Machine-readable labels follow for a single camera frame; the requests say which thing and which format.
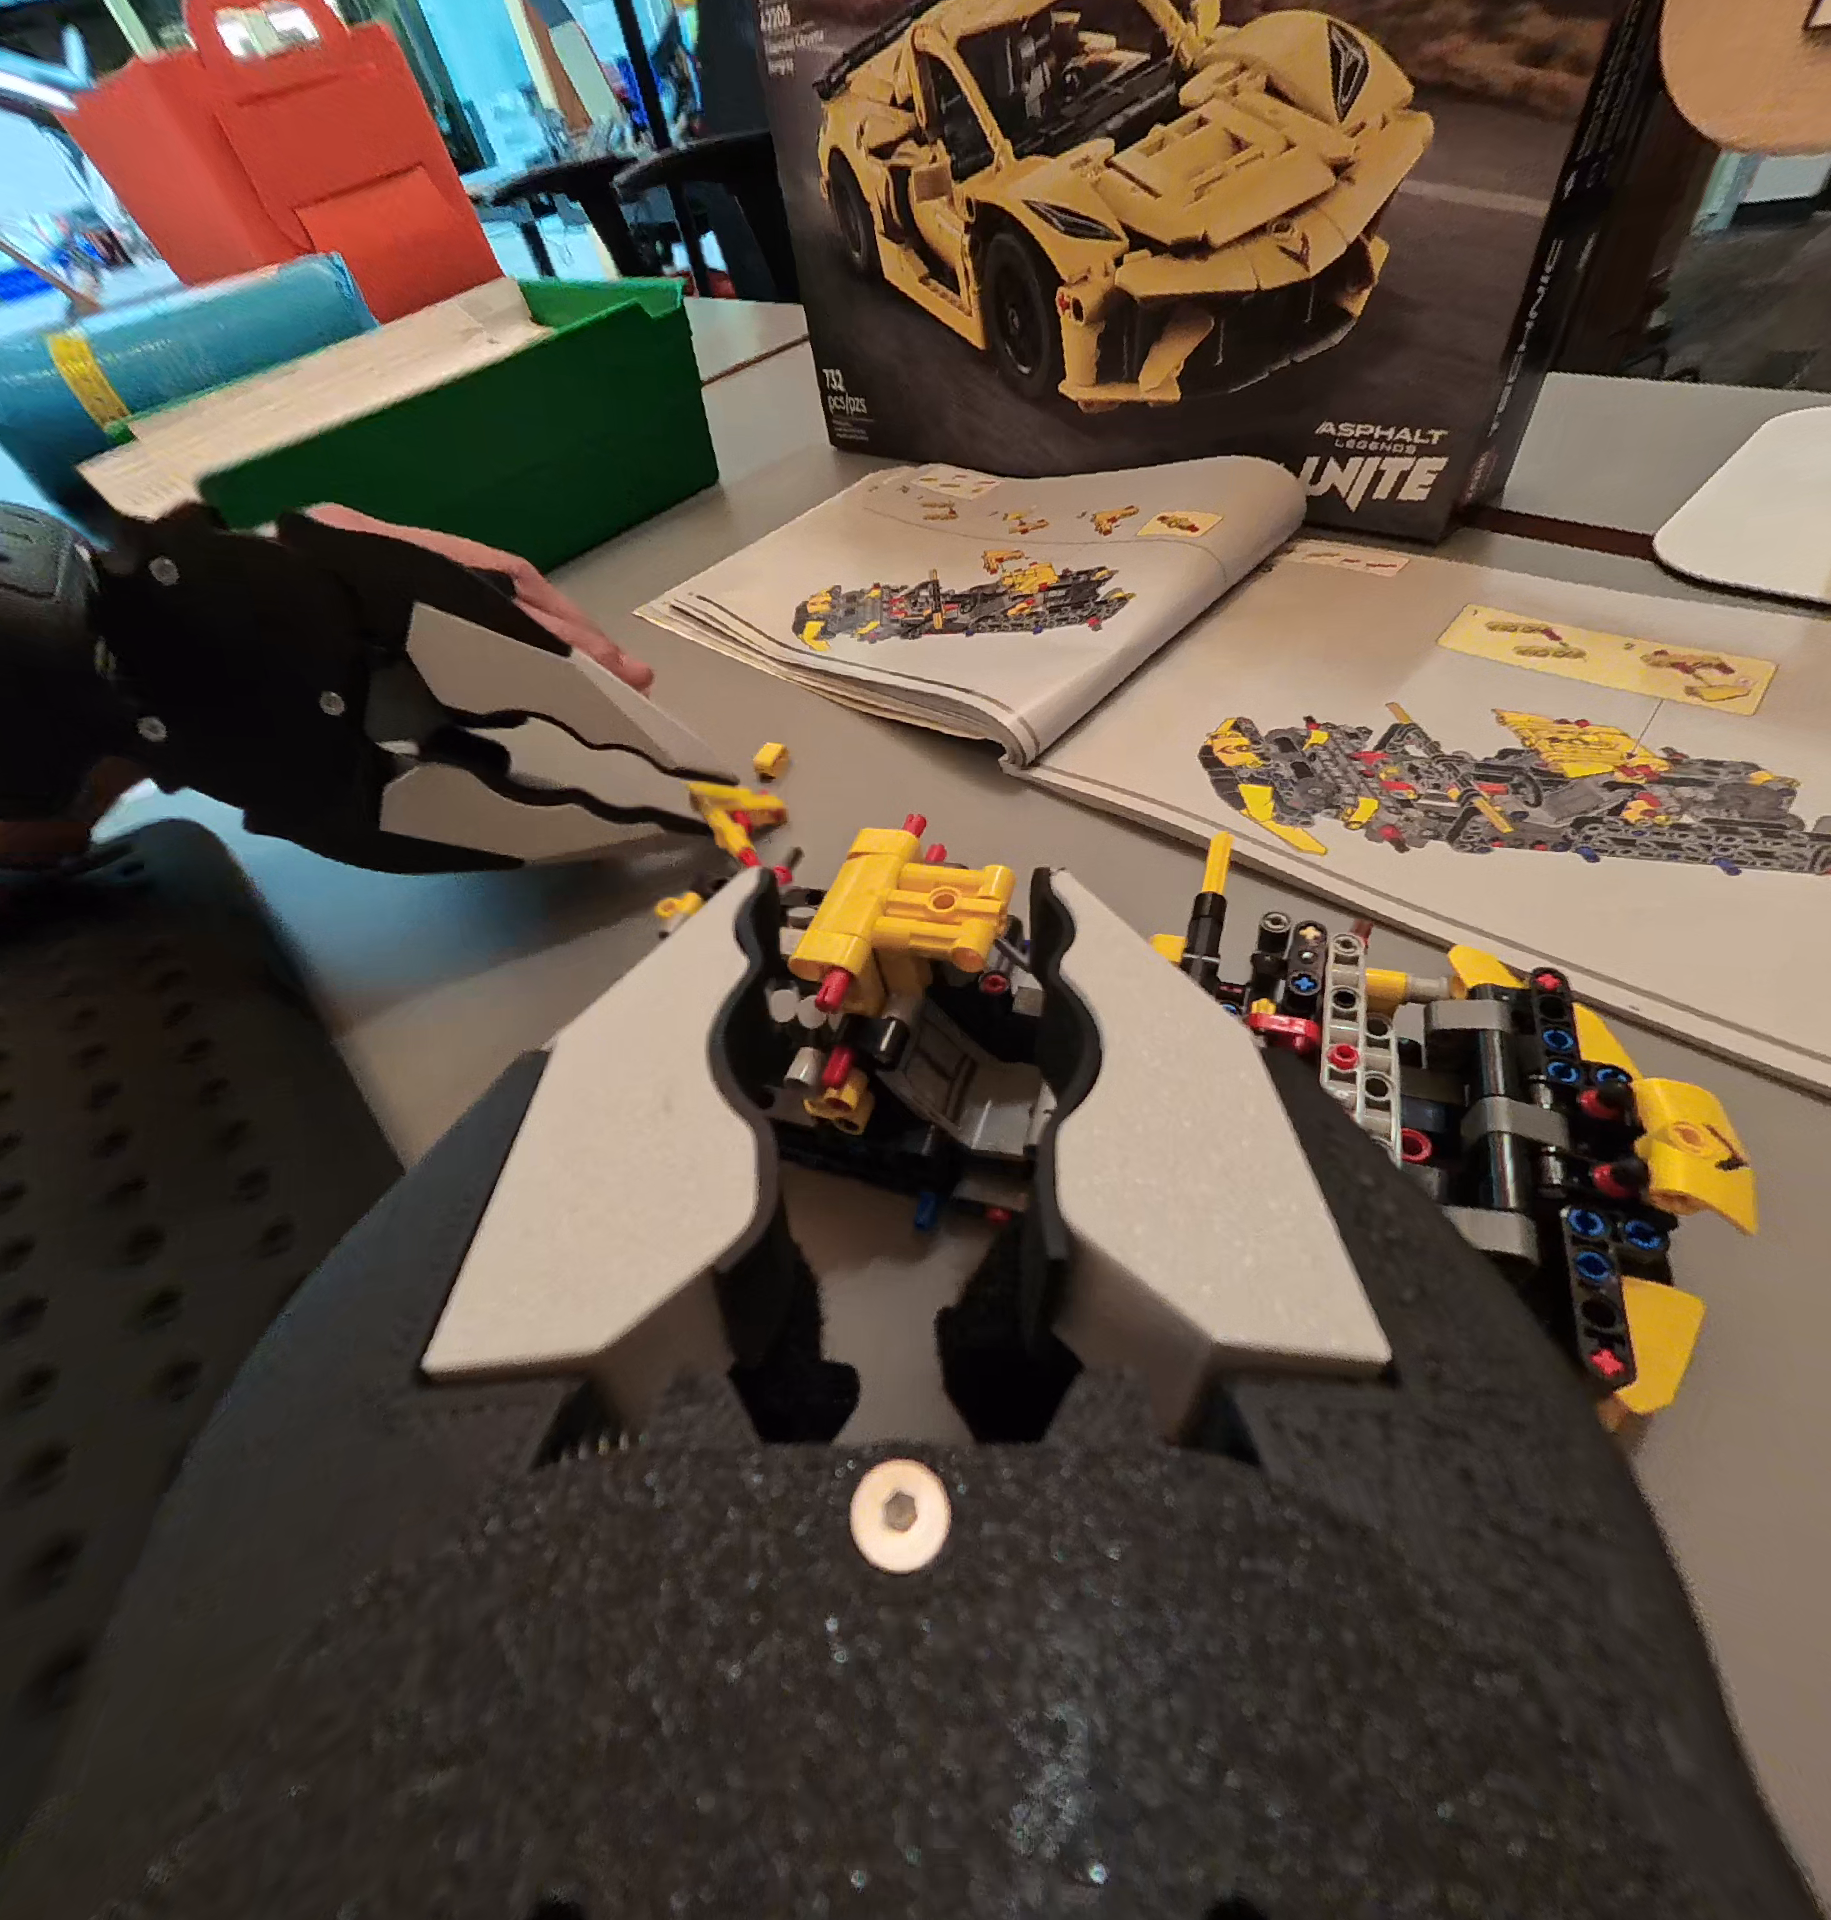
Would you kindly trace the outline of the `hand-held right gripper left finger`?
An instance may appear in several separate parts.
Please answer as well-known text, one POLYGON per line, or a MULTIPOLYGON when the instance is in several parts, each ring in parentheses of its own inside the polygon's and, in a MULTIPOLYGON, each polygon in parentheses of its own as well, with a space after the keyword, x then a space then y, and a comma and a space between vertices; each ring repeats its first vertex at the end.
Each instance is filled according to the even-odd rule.
POLYGON ((573 1377, 629 1427, 726 1377, 759 1437, 837 1437, 858 1377, 821 1355, 759 1101, 778 933, 774 874, 742 872, 554 1035, 424 1377, 573 1377))

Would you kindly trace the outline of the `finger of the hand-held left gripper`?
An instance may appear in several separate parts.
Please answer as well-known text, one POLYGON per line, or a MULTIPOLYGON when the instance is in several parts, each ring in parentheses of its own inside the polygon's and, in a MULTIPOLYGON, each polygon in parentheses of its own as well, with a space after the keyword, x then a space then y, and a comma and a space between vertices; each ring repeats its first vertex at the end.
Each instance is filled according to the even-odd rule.
POLYGON ((380 828, 516 865, 709 839, 692 784, 629 751, 516 760, 502 774, 424 760, 380 789, 380 828))
POLYGON ((405 667, 424 700, 375 720, 383 780, 456 770, 515 786, 733 784, 733 764, 684 722, 588 656, 554 653, 417 602, 405 667))

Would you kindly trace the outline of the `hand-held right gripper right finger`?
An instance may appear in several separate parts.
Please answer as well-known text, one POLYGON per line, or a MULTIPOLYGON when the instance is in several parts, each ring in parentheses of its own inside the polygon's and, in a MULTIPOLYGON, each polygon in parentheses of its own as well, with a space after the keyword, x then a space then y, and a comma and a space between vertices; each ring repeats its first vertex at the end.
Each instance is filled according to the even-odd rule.
POLYGON ((979 1443, 1043 1439, 1077 1377, 1128 1377, 1186 1439, 1227 1377, 1391 1367, 1268 1053, 1222 991, 1224 920, 1203 890, 1167 957, 1071 872, 1032 877, 1047 1120, 1023 1212, 938 1316, 979 1443))

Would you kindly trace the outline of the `yellow black lego car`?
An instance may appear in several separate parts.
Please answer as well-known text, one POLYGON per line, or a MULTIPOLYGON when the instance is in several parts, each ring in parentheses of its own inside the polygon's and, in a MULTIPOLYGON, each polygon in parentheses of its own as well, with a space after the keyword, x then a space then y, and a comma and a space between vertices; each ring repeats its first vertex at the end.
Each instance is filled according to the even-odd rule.
MULTIPOLYGON (((994 1221, 1029 1210, 1057 1096, 1019 877, 956 865, 924 817, 861 828, 825 890, 784 865, 759 1092, 784 1153, 994 1221)), ((1303 1062, 1345 1116, 1490 1260, 1588 1377, 1607 1427, 1672 1407, 1703 1300, 1672 1269, 1691 1212, 1758 1230, 1754 1158, 1721 1098, 1646 1072, 1553 964, 1452 945, 1423 976, 1362 930, 1280 908, 1241 976, 1222 964, 1232 838, 1207 839, 1183 930, 1153 952, 1258 1047, 1303 1062)))

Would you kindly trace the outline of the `lego instruction booklet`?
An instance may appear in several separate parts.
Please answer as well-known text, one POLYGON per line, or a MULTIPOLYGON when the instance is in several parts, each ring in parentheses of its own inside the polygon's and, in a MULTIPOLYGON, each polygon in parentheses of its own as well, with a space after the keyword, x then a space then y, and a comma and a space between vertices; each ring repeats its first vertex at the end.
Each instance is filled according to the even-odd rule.
POLYGON ((1831 619, 1303 517, 1268 460, 885 466, 638 615, 1831 1096, 1831 619))

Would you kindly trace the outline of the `black lego set box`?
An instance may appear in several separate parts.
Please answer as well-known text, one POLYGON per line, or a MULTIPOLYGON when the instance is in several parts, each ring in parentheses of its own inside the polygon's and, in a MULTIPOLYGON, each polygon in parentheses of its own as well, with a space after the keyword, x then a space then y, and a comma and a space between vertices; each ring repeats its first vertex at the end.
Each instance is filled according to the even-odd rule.
POLYGON ((834 447, 1244 454, 1308 518, 1490 503, 1661 89, 1661 3, 762 3, 834 447))

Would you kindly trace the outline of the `person's left hand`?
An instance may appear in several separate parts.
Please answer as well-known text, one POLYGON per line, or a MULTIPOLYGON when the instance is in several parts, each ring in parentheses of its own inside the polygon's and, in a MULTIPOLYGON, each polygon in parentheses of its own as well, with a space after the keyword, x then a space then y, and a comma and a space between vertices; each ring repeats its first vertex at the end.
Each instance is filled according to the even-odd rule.
POLYGON ((554 589, 551 577, 536 563, 510 552, 493 546, 485 541, 449 535, 440 528, 388 522, 383 517, 372 517, 347 503, 315 503, 305 512, 344 533, 412 541, 433 555, 446 555, 453 563, 463 563, 478 573, 496 573, 498 577, 505 577, 515 602, 528 619, 536 619, 554 639, 571 644, 577 653, 604 667, 623 685, 633 685, 638 693, 652 693, 654 668, 640 664, 638 656, 633 656, 626 646, 620 646, 571 595, 554 589))

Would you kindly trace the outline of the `green storage bin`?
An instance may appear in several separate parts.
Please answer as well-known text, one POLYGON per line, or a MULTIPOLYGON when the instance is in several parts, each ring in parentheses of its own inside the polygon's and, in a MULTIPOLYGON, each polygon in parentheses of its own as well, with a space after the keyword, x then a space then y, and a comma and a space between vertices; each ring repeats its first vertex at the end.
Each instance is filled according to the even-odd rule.
POLYGON ((678 279, 516 279, 549 338, 201 482, 229 528, 315 503, 554 569, 720 479, 678 279))

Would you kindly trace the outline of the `white paper stack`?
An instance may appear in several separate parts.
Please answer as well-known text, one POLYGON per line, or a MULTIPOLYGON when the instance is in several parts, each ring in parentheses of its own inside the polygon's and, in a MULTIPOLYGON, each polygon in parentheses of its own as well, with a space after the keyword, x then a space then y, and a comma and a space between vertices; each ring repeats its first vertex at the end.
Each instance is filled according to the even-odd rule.
POLYGON ((122 423, 110 450, 78 466, 113 512, 164 517, 233 466, 317 442, 433 396, 549 338, 524 286, 498 277, 331 348, 308 350, 122 423))

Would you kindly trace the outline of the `blue wrapped roll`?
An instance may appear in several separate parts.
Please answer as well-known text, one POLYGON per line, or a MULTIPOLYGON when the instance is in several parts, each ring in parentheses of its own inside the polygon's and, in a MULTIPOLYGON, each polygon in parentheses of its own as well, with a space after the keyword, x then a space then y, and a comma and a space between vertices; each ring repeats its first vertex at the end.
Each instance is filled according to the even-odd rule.
POLYGON ((0 337, 0 446, 45 485, 128 419, 378 329, 339 254, 181 286, 0 337))

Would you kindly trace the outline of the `black perforated mat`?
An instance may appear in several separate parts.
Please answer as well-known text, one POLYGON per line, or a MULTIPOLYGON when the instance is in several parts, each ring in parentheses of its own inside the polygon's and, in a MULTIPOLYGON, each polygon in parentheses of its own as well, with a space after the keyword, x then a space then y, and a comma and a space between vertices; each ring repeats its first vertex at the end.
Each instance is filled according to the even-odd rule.
POLYGON ((0 920, 0 1868, 186 1448, 400 1167, 213 830, 0 920))

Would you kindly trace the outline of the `orange felt bag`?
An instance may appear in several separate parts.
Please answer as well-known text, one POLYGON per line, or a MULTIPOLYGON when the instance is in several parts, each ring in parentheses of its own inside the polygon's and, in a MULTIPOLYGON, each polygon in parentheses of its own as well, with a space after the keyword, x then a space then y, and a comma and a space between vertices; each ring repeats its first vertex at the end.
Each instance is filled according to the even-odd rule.
POLYGON ((76 99, 71 137, 186 286, 336 254, 380 324, 505 277, 415 72, 383 23, 300 3, 305 34, 236 53, 186 3, 190 51, 76 99))

